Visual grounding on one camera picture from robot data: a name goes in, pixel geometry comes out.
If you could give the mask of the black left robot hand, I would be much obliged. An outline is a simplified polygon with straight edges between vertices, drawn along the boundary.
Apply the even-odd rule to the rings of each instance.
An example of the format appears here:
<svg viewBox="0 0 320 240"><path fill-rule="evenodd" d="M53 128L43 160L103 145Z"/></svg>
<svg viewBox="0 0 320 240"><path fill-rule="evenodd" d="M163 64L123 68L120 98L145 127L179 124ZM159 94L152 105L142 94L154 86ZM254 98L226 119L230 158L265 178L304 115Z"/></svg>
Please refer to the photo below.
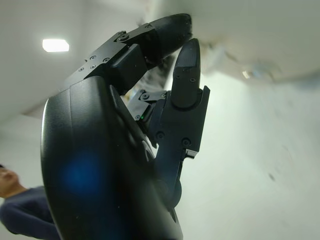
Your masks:
<svg viewBox="0 0 320 240"><path fill-rule="evenodd" d="M183 161L200 150L208 87L192 18L112 36L44 107L41 169L64 240L181 240Z"/></svg>

